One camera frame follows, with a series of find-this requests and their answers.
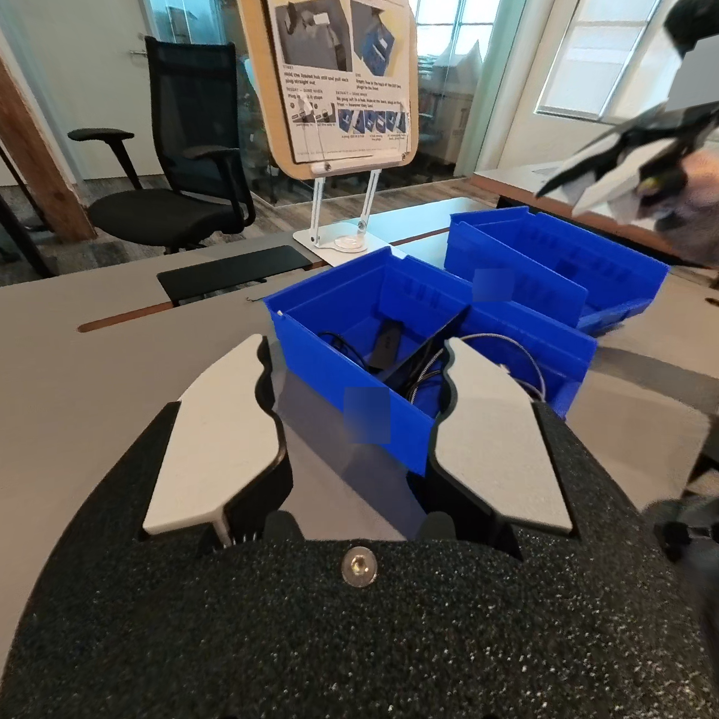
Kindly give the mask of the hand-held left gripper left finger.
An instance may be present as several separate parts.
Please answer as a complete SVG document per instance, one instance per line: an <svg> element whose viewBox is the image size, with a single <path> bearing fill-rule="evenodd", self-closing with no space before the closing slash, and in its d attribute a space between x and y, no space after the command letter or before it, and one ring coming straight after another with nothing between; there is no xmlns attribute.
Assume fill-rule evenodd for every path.
<svg viewBox="0 0 719 719"><path fill-rule="evenodd" d="M260 539L293 487L269 340L253 334L204 370L178 410L142 530L204 526L223 547Z"/></svg>

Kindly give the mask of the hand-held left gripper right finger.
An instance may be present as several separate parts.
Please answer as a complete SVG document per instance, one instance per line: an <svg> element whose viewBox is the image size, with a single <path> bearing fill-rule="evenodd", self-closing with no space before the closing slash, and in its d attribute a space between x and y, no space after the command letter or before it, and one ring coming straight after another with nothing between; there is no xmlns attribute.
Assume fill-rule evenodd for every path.
<svg viewBox="0 0 719 719"><path fill-rule="evenodd" d="M502 524L571 535L570 510L541 432L536 403L466 342L445 342L448 403L427 455L427 489L442 511L476 510Z"/></svg>

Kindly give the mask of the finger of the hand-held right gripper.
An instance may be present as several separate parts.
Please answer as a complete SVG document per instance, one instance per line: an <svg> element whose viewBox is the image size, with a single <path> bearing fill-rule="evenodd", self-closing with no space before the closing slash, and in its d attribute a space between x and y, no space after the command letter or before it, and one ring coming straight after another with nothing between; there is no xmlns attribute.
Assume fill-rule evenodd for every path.
<svg viewBox="0 0 719 719"><path fill-rule="evenodd" d="M606 205L613 219L639 219L641 199L637 188L643 181L642 172L648 177L663 173L655 166L676 162L679 150L678 139L658 139L631 150L617 167L583 191L571 215L579 217Z"/></svg>
<svg viewBox="0 0 719 719"><path fill-rule="evenodd" d="M677 167L687 148L694 147L695 139L686 139L694 122L694 108L668 111L664 103L654 106L614 126L574 153L535 196L543 197L556 190L568 188L586 175L589 176L590 184L596 183L610 171L626 166L633 151L647 148L657 141L668 140L668 146L651 150L649 158L639 160L638 164L641 180L661 175L670 168Z"/></svg>

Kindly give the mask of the blue plastic bin with divider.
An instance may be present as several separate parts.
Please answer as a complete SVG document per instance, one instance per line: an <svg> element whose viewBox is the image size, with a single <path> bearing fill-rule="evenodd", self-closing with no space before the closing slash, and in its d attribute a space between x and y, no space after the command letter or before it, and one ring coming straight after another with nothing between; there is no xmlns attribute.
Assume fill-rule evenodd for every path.
<svg viewBox="0 0 719 719"><path fill-rule="evenodd" d="M378 375L404 360L466 305L455 337L544 388L564 418L595 356L597 340L518 303L472 302L471 283L414 257L378 250L265 299L288 369L342 410L347 388L379 388ZM389 388L389 442L407 470L425 474L442 379L423 379L414 402Z"/></svg>

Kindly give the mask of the person's right hand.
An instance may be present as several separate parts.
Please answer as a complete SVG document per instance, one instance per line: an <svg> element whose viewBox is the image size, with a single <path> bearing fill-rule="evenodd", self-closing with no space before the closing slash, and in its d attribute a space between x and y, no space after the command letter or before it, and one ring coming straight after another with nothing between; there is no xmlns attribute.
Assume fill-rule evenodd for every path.
<svg viewBox="0 0 719 719"><path fill-rule="evenodd" d="M687 176L669 224L661 230L677 256L718 268L718 155L698 150L682 160Z"/></svg>

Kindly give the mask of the wood edged desk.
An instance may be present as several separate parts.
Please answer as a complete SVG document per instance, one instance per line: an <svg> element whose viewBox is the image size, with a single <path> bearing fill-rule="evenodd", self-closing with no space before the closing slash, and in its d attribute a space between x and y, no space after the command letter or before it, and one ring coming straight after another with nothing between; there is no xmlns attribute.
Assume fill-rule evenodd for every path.
<svg viewBox="0 0 719 719"><path fill-rule="evenodd" d="M681 264L685 260L692 267L718 270L718 263L708 264L681 255L677 247L656 231L655 223L650 219L641 219L632 224L619 224L604 206L573 216L570 204L560 191L536 198L535 193L558 166L559 163L539 163L481 170L471 176L470 182L482 191L497 195L498 207L524 205L531 211L549 214L620 245L655 257L663 263Z"/></svg>

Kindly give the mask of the window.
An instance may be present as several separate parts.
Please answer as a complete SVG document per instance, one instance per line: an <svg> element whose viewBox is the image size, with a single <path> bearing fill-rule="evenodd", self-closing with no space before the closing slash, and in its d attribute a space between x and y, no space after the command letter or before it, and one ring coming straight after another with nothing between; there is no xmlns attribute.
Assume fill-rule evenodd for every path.
<svg viewBox="0 0 719 719"><path fill-rule="evenodd" d="M409 1L417 25L418 56L488 54L500 1Z"/></svg>
<svg viewBox="0 0 719 719"><path fill-rule="evenodd" d="M660 1L577 1L536 113L602 122Z"/></svg>

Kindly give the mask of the black bin divider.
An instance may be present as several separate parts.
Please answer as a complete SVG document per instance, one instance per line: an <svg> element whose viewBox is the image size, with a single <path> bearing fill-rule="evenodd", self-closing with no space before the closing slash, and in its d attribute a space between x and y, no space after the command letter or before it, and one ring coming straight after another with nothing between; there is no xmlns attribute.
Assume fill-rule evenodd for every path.
<svg viewBox="0 0 719 719"><path fill-rule="evenodd" d="M432 359L432 357L441 354L445 341L456 336L471 309L471 305L466 305L405 359L396 362L390 369L380 373L379 381L401 396L407 397L420 380L420 376L424 376L423 373L428 373L428 368L436 362L437 359Z"/></svg>

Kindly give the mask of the cardboard box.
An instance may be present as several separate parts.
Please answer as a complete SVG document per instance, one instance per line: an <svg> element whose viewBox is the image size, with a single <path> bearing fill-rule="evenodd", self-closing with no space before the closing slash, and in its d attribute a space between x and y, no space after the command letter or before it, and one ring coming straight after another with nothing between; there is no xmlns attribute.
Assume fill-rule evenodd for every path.
<svg viewBox="0 0 719 719"><path fill-rule="evenodd" d="M479 42L457 52L428 58L418 84L418 155L440 166L454 166L482 75Z"/></svg>

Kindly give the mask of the black desk mat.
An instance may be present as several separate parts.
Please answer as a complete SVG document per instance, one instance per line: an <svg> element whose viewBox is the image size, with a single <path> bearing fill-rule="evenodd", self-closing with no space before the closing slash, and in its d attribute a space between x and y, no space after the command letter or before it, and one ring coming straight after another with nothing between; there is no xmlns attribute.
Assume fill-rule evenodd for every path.
<svg viewBox="0 0 719 719"><path fill-rule="evenodd" d="M313 261L288 245L225 257L157 274L173 306L233 291L242 285L265 283L268 278L295 270L309 270Z"/></svg>

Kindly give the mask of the person's dark clothing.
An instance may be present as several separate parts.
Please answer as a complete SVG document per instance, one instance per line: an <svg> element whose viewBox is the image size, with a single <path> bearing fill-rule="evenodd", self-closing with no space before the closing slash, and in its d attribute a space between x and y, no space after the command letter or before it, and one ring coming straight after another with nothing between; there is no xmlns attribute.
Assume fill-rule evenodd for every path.
<svg viewBox="0 0 719 719"><path fill-rule="evenodd" d="M690 550L718 549L718 417L678 498L654 501L641 512L646 530L673 564Z"/></svg>

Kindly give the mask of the white board stand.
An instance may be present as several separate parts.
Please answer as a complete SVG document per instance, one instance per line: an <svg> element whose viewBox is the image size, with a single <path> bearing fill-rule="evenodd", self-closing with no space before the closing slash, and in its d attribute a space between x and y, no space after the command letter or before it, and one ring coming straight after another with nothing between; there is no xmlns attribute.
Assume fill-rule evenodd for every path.
<svg viewBox="0 0 719 719"><path fill-rule="evenodd" d="M383 152L376 157L365 155L311 163L309 168L314 183L310 227L295 231L293 239L331 267L337 267L358 256L386 248L389 248L393 254L403 256L402 252L393 250L388 242L370 233L368 227L381 171L386 167L399 166L405 158L406 154L403 152ZM355 222L340 221L321 225L321 202L326 179L345 175L350 170L370 171L359 219Z"/></svg>

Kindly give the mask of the printed instruction sheet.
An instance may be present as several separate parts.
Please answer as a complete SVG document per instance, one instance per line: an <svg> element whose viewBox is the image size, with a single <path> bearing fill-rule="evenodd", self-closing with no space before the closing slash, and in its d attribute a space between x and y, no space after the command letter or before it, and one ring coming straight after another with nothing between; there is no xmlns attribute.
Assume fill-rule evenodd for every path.
<svg viewBox="0 0 719 719"><path fill-rule="evenodd" d="M403 160L412 138L408 1L268 1L293 159Z"/></svg>

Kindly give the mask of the black office chair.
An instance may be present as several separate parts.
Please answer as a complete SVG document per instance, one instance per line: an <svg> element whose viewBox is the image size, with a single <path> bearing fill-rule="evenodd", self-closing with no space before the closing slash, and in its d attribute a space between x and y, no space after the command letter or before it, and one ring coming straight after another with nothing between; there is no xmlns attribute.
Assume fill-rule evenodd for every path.
<svg viewBox="0 0 719 719"><path fill-rule="evenodd" d="M132 189L93 202L96 229L166 255L204 247L220 232L241 234L256 219L239 147L237 52L220 45L163 42L145 36L152 139L168 188L144 188L125 141L130 131L83 128L75 142L100 141Z"/></svg>

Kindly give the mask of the wooden instruction board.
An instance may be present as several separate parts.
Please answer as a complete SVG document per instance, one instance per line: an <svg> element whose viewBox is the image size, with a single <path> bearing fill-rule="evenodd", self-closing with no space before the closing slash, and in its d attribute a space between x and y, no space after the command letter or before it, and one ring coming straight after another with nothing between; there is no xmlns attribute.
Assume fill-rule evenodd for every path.
<svg viewBox="0 0 719 719"><path fill-rule="evenodd" d="M309 168L310 163L299 163L295 161L292 156L289 123L284 112L267 1L239 1L237 5L245 31L249 63L252 70L255 90L260 102L271 154L285 175L298 180L313 180ZM415 28L411 33L410 40L410 67L412 70L416 70L416 77L412 77L410 80L410 119L412 121L413 140L408 155L398 167L408 165L415 157L418 149L418 55L416 21L414 21L414 24ZM350 170L347 174L368 171L369 170Z"/></svg>

